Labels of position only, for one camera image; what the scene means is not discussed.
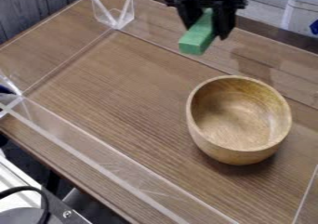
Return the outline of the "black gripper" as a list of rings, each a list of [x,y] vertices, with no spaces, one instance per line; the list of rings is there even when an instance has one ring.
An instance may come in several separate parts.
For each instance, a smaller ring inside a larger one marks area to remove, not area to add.
[[[202,16],[202,7],[214,7],[216,33],[225,40],[237,25],[237,9],[245,9],[248,0],[168,0],[168,4],[177,7],[188,29]]]

